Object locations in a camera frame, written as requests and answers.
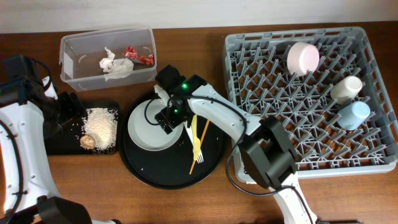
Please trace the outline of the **white napkin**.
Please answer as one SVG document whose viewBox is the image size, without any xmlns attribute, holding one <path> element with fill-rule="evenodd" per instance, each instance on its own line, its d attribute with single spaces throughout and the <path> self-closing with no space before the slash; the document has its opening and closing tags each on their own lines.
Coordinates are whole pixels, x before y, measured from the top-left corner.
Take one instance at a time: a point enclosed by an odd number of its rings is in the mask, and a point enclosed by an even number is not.
<svg viewBox="0 0 398 224">
<path fill-rule="evenodd" d="M 115 54 L 107 47 L 104 48 L 107 57 L 102 58 L 99 62 L 100 68 L 105 73 L 105 81 L 125 78 L 134 70 L 134 64 L 128 58 L 115 59 Z"/>
</svg>

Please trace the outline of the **red snack wrapper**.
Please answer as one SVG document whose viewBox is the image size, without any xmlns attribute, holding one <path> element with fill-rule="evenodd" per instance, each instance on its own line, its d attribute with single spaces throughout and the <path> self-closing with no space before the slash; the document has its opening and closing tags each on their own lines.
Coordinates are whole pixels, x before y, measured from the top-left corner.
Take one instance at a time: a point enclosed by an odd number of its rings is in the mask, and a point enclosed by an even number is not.
<svg viewBox="0 0 398 224">
<path fill-rule="evenodd" d="M 135 63 L 145 64 L 145 65 L 155 64 L 155 57 L 152 52 L 150 52 L 149 55 L 139 55 L 137 53 L 137 50 L 131 45 L 123 52 L 123 55 Z"/>
</svg>

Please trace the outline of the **light blue cup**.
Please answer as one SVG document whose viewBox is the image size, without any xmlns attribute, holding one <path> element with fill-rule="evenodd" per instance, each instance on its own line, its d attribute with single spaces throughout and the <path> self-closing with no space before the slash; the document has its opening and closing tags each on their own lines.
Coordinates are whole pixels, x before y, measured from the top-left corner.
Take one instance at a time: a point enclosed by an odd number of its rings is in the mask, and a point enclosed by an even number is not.
<svg viewBox="0 0 398 224">
<path fill-rule="evenodd" d="M 370 112 L 370 107 L 366 103 L 362 101 L 355 101 L 354 103 L 339 110 L 338 114 L 341 117 L 337 123 L 341 128 L 353 131 L 368 118 Z"/>
</svg>

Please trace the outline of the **white rice pile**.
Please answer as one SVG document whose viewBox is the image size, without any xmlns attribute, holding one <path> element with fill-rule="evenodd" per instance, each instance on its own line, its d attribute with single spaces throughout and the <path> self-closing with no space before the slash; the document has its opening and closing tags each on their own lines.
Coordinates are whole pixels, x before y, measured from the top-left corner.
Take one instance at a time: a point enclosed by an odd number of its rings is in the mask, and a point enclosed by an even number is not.
<svg viewBox="0 0 398 224">
<path fill-rule="evenodd" d="M 111 154 L 116 148 L 118 130 L 118 109 L 114 108 L 87 108 L 86 116 L 82 117 L 81 134 L 77 138 L 89 135 L 95 139 L 94 149 L 85 149 L 93 154 Z"/>
</svg>

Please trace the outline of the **brown food patty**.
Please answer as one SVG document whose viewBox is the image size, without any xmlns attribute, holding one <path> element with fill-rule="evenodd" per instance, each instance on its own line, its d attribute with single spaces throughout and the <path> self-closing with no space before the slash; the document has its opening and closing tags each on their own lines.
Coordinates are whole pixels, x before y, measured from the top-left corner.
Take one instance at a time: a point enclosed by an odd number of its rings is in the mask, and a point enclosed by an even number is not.
<svg viewBox="0 0 398 224">
<path fill-rule="evenodd" d="M 85 149 L 94 149 L 96 146 L 95 139 L 89 135 L 83 135 L 80 138 L 80 146 Z"/>
</svg>

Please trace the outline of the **grey plate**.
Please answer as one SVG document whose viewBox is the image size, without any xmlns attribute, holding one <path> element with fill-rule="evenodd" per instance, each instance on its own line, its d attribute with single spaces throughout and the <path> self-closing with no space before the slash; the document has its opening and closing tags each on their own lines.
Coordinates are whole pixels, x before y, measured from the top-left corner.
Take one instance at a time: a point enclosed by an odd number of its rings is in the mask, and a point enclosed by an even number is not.
<svg viewBox="0 0 398 224">
<path fill-rule="evenodd" d="M 144 116 L 144 110 L 150 100 L 140 103 L 131 112 L 127 130 L 132 141 L 147 151 L 161 151 L 177 142 L 183 132 L 183 124 L 179 124 L 167 134 L 160 126 L 149 124 Z"/>
</svg>

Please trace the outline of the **white plastic fork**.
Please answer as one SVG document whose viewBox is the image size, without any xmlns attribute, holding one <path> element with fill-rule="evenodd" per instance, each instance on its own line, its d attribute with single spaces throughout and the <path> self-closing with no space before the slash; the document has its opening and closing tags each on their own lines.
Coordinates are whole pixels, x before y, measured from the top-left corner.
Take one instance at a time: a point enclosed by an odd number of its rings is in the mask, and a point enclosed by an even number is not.
<svg viewBox="0 0 398 224">
<path fill-rule="evenodd" d="M 192 126 L 188 126 L 188 122 L 185 121 L 184 122 L 184 127 L 185 127 L 185 130 L 186 130 L 187 134 L 188 134 L 188 137 L 190 138 L 190 140 L 192 142 L 193 159 L 200 164 L 200 163 L 204 162 L 203 154 L 202 154 L 202 151 L 200 149 L 197 149 L 197 147 L 195 145 L 195 138 L 193 136 Z"/>
</svg>

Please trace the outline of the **yellow plastic knife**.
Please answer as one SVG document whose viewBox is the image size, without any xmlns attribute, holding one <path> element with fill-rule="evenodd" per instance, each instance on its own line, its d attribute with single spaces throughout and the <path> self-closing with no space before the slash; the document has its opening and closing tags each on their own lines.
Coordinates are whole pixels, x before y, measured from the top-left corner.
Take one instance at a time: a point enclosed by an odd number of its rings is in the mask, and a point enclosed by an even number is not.
<svg viewBox="0 0 398 224">
<path fill-rule="evenodd" d="M 197 149 L 200 149 L 200 147 L 201 147 L 200 139 L 197 136 L 197 115 L 193 116 L 191 126 L 193 129 L 193 136 L 195 138 L 195 145 L 196 145 Z"/>
</svg>

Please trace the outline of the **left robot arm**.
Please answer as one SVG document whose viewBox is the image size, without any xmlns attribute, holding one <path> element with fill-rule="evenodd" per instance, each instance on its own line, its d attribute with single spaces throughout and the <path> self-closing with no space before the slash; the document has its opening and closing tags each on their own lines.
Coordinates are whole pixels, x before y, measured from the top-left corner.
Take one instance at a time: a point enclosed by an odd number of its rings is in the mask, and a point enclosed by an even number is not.
<svg viewBox="0 0 398 224">
<path fill-rule="evenodd" d="M 53 181 L 44 144 L 44 115 L 29 98 L 57 101 L 50 77 L 18 79 L 1 85 L 1 94 L 16 91 L 16 102 L 1 107 L 1 153 L 6 178 L 1 223 L 95 223 L 87 209 L 61 197 Z"/>
</svg>

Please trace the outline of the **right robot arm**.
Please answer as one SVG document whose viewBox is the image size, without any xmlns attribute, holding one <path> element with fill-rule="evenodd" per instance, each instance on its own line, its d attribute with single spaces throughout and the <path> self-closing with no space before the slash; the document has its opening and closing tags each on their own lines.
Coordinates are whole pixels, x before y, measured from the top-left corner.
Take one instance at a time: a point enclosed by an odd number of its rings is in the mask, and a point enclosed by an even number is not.
<svg viewBox="0 0 398 224">
<path fill-rule="evenodd" d="M 283 127 L 274 116 L 262 119 L 249 114 L 218 94 L 198 75 L 161 75 L 155 78 L 156 91 L 166 107 L 155 120 L 169 133 L 183 124 L 192 130 L 198 149 L 197 119 L 205 118 L 225 132 L 238 150 L 244 168 L 257 185 L 273 196 L 285 223 L 316 223 L 298 182 L 298 155 Z"/>
</svg>

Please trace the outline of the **wooden chopstick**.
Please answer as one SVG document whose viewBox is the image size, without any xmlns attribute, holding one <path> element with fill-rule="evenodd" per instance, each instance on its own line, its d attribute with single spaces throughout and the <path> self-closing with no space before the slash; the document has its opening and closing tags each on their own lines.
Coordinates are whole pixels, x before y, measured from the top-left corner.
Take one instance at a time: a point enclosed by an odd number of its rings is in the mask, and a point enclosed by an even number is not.
<svg viewBox="0 0 398 224">
<path fill-rule="evenodd" d="M 205 138 L 205 135 L 206 135 L 206 132 L 207 132 L 209 123 L 210 123 L 210 121 L 207 120 L 206 123 L 205 123 L 205 127 L 204 127 L 204 129 L 203 129 L 201 138 L 199 138 L 199 139 L 200 139 L 200 144 L 201 144 L 201 145 L 202 145 L 203 142 L 204 142 L 204 138 Z M 194 166 L 195 166 L 196 163 L 198 163 L 198 162 L 196 162 L 196 161 L 193 160 L 192 165 L 191 165 L 191 168 L 190 168 L 189 174 L 191 174 L 191 173 L 193 172 L 193 169 L 194 169 Z"/>
</svg>

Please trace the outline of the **pink bowl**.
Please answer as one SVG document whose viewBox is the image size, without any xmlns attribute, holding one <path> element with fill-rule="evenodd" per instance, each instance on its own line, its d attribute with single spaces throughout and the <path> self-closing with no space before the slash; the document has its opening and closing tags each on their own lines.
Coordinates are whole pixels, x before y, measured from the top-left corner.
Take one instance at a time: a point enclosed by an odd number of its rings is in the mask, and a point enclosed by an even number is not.
<svg viewBox="0 0 398 224">
<path fill-rule="evenodd" d="M 287 55 L 287 70 L 290 74 L 296 74 L 298 77 L 315 72 L 320 62 L 320 53 L 318 49 L 305 42 L 295 43 Z"/>
</svg>

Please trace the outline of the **white plastic cup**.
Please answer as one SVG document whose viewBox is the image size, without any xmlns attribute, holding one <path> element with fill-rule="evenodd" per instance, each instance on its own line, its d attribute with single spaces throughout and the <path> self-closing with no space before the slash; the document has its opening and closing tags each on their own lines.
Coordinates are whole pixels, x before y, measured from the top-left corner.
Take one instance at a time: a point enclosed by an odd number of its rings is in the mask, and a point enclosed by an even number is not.
<svg viewBox="0 0 398 224">
<path fill-rule="evenodd" d="M 363 83 L 360 78 L 348 76 L 337 83 L 330 92 L 332 99 L 337 100 L 342 105 L 348 100 L 352 100 L 362 89 Z"/>
</svg>

